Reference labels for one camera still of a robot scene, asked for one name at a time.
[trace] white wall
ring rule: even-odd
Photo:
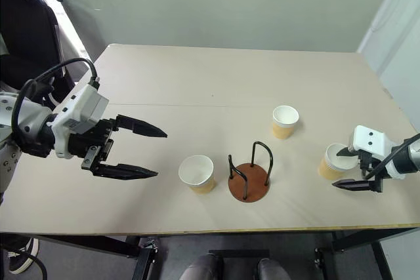
[[[354,52],[382,0],[64,0],[92,58],[110,43]]]
[[[420,0],[386,0],[359,51],[420,131]]]

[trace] table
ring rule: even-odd
[[[99,92],[110,99],[104,118],[129,115],[168,134],[115,132],[107,163],[159,175],[97,178],[81,170],[76,157],[25,155],[0,207],[0,231],[162,235],[420,225],[420,176],[385,180],[384,193],[373,193],[339,190],[317,174],[325,148],[346,144],[356,125],[398,143],[415,134],[360,54],[113,44],[96,66]],[[301,116],[287,140],[270,130],[272,109],[280,104]],[[271,187],[260,201],[240,203],[228,190],[227,158],[250,162],[255,140],[274,154]],[[214,162],[217,186],[207,195],[178,179],[180,162],[192,154]],[[264,150],[257,148],[256,163],[268,168]],[[360,175],[355,170],[346,177]]]

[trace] chair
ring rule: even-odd
[[[1,56],[1,80],[7,85],[20,89],[26,80],[62,61],[58,22],[44,0],[1,0],[0,17],[0,31],[10,54]],[[64,68],[52,85],[52,97],[61,102],[74,82]]]

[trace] black metal wire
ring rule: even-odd
[[[237,173],[238,175],[240,175],[243,178],[243,180],[245,181],[245,185],[243,187],[243,197],[242,198],[243,198],[243,200],[246,200],[247,197],[248,197],[248,178],[246,177],[246,175],[243,172],[241,172],[240,170],[238,170],[234,166],[234,164],[232,163],[232,156],[231,155],[228,156],[228,161],[229,161],[229,167],[230,167],[230,176],[229,176],[229,179],[230,180],[233,179],[234,176],[232,174],[232,171],[234,170],[235,173]]]
[[[21,250],[18,249],[14,249],[10,246],[4,245],[4,244],[0,244],[0,248],[7,250],[8,252],[15,252],[17,254],[26,256],[30,259],[32,259],[39,267],[39,269],[42,272],[42,280],[47,280],[47,269],[45,268],[44,264],[42,263],[42,261],[40,261],[37,257],[28,254],[27,252],[22,252]]]
[[[402,150],[406,149],[410,144],[420,139],[420,133],[416,134],[415,136],[412,136],[410,139],[407,139],[403,142],[401,146],[398,147],[397,150],[393,151],[391,154],[389,154],[386,158],[384,158],[369,174],[366,175],[365,179],[368,180],[372,178],[373,176],[379,174],[386,165],[394,159],[394,157],[399,154]]]
[[[268,185],[268,181],[270,180],[271,169],[273,168],[273,153],[271,152],[270,148],[266,144],[263,144],[261,141],[254,142],[254,144],[252,145],[251,167],[254,166],[254,156],[255,156],[255,145],[256,144],[259,144],[260,146],[262,146],[263,148],[265,148],[265,150],[267,150],[267,152],[268,152],[268,154],[270,156],[270,167],[268,168],[267,177],[266,177],[265,182],[264,182],[264,185],[267,186]]]

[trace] sneaker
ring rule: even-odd
[[[38,239],[30,239],[28,244],[25,247],[22,247],[20,250],[22,252],[27,252],[32,256],[37,256],[39,247]],[[8,252],[7,256],[9,257],[9,271],[14,275],[24,272],[32,264],[33,260],[24,255]]]

